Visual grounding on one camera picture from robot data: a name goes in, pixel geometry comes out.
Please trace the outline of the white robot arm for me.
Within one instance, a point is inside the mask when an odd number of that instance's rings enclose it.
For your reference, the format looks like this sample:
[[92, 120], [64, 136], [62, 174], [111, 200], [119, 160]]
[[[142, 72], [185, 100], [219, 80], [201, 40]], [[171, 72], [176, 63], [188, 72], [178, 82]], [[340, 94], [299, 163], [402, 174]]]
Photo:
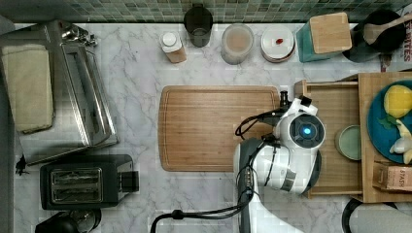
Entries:
[[317, 181], [320, 147], [326, 137], [312, 100], [300, 96], [288, 106], [266, 114], [273, 131], [259, 139], [241, 142], [233, 155], [240, 233], [303, 233], [281, 220], [261, 202], [259, 190], [266, 186], [302, 194]]

